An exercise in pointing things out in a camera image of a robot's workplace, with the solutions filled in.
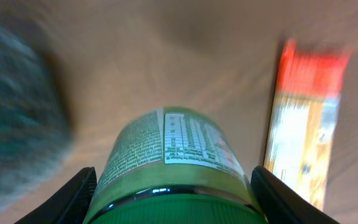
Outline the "orange spaghetti packet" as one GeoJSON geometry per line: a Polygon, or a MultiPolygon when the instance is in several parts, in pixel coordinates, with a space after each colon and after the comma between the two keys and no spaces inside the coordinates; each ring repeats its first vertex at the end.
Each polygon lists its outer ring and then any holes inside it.
{"type": "Polygon", "coordinates": [[[319,210],[348,52],[285,42],[278,65],[264,167],[319,210]]]}

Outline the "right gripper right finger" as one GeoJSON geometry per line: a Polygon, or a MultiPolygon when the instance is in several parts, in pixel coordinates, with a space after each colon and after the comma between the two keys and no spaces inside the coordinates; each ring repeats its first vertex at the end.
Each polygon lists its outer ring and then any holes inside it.
{"type": "Polygon", "coordinates": [[[270,224],[339,224],[262,166],[252,171],[250,186],[270,224]]]}

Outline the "green lidded jar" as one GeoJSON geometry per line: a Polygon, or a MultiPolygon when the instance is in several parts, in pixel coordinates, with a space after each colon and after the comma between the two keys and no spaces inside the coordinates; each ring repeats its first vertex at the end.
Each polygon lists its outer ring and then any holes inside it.
{"type": "Polygon", "coordinates": [[[85,223],[265,223],[221,128],[165,107],[119,133],[85,223]]]}

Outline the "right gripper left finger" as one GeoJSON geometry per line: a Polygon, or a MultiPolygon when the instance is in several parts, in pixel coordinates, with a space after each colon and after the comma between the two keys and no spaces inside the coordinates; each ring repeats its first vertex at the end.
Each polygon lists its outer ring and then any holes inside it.
{"type": "Polygon", "coordinates": [[[39,207],[15,224],[82,223],[97,185],[94,167],[85,167],[39,207]]]}

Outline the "grey plastic basket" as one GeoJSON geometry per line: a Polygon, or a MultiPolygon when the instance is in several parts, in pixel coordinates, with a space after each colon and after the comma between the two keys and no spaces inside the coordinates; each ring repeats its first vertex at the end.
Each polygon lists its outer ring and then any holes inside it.
{"type": "Polygon", "coordinates": [[[71,140],[42,58],[0,26],[0,212],[54,175],[71,140]]]}

